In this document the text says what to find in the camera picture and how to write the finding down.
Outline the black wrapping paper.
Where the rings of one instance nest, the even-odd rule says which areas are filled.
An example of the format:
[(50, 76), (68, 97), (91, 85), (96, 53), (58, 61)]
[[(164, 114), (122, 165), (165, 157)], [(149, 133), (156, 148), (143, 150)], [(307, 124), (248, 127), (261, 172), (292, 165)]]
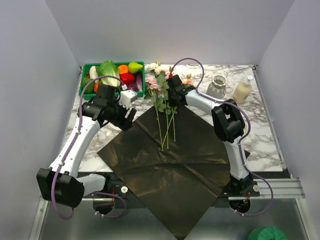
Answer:
[(99, 157), (178, 240), (183, 240), (230, 181), (230, 163), (214, 127), (184, 106), (166, 127), (149, 108)]

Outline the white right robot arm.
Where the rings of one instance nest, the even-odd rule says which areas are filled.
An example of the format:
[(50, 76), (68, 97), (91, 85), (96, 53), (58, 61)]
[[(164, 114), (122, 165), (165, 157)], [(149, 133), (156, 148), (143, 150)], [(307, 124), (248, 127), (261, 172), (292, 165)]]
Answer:
[(178, 75), (169, 75), (168, 100), (171, 107), (192, 106), (211, 115), (215, 135), (224, 143), (229, 165), (229, 188), (233, 195), (252, 194), (258, 186), (247, 168), (246, 154), (240, 140), (244, 136), (245, 121), (240, 108), (232, 99), (210, 99), (193, 86), (185, 86)]

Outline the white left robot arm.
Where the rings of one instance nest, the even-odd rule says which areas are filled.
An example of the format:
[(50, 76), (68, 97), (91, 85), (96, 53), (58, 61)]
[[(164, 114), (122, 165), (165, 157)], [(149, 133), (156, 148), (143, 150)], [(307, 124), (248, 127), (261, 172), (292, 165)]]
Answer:
[(110, 194), (111, 185), (105, 176), (91, 173), (78, 177), (78, 171), (93, 137), (107, 123), (122, 131), (131, 128), (137, 111), (130, 106), (137, 97), (130, 89), (116, 96), (116, 87), (101, 84), (95, 97), (80, 102), (75, 127), (61, 152), (49, 168), (41, 168), (36, 175), (45, 200), (76, 208), (84, 196), (96, 193), (104, 198)]

